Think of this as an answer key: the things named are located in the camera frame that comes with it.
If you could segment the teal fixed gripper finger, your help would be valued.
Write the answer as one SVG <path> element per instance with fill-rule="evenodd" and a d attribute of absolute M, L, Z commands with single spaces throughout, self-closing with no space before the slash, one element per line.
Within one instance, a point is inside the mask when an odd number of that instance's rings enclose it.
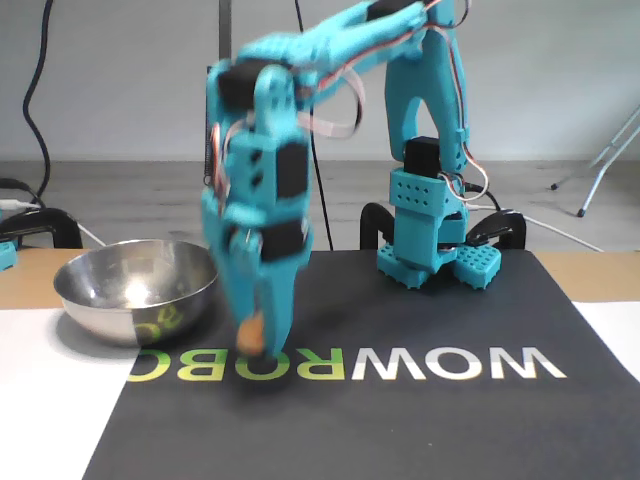
<path fill-rule="evenodd" d="M 209 238 L 208 250 L 235 326 L 256 312 L 255 287 L 260 264 L 260 238 Z"/>

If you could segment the teal gripper body black motor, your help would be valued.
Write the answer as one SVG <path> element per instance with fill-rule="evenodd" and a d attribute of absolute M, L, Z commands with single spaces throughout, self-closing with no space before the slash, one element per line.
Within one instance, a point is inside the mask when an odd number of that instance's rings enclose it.
<path fill-rule="evenodd" d="M 203 233 L 214 261 L 273 263 L 302 254 L 309 236 L 306 217 L 295 211 L 284 216 L 239 200 L 223 203 L 213 192 L 201 195 Z"/>

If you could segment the teal moving gripper finger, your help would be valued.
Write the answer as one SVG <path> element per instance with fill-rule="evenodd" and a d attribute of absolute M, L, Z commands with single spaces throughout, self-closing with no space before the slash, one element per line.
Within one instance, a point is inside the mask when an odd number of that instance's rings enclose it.
<path fill-rule="evenodd" d="M 294 312 L 296 277 L 304 266 L 300 261 L 262 263 L 259 268 L 259 297 L 264 317 L 265 349 L 277 356 L 289 336 Z"/>

